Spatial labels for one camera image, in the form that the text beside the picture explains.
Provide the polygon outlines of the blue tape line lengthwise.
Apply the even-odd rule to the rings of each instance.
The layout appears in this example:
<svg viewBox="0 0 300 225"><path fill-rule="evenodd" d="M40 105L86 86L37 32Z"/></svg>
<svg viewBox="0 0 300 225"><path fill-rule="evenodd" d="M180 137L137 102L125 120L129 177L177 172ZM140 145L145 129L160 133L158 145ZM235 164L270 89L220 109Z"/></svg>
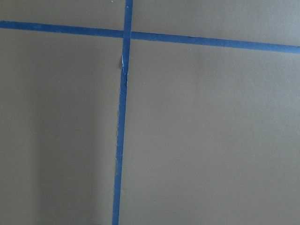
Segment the blue tape line lengthwise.
<svg viewBox="0 0 300 225"><path fill-rule="evenodd" d="M114 177L114 195L113 195L113 206L112 206L113 225L117 225L119 223L119 216L120 216L121 177L122 177L122 161L123 161L123 148L124 148L124 136L125 136L132 14L133 14L133 1L127 0L125 1L123 44L122 44L122 57L121 57L122 68L120 74L119 115L118 115L116 157L115 157L116 171Z"/></svg>

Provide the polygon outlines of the blue tape line crosswise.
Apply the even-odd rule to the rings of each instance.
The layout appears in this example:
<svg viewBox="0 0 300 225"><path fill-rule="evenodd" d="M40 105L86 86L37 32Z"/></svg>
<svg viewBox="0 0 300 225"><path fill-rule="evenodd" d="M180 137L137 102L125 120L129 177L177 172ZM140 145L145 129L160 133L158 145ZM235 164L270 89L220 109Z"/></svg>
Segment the blue tape line crosswise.
<svg viewBox="0 0 300 225"><path fill-rule="evenodd" d="M43 23L31 23L31 22L14 22L14 21L1 21L0 27L3 29L31 30L31 31L99 36L99 37L110 37L110 38L122 38L124 34L124 31L122 30L53 25L53 24L43 24ZM208 45L208 46L251 49L251 50L294 53L294 54L300 53L300 47L294 45L280 45L280 44L248 42L248 41L228 40L228 39L218 39L218 38L189 37L189 36L181 36L181 35L147 33L147 32L137 32L137 31L131 32L131 38L135 40L159 41L159 42L181 43L181 44L191 44L191 45Z"/></svg>

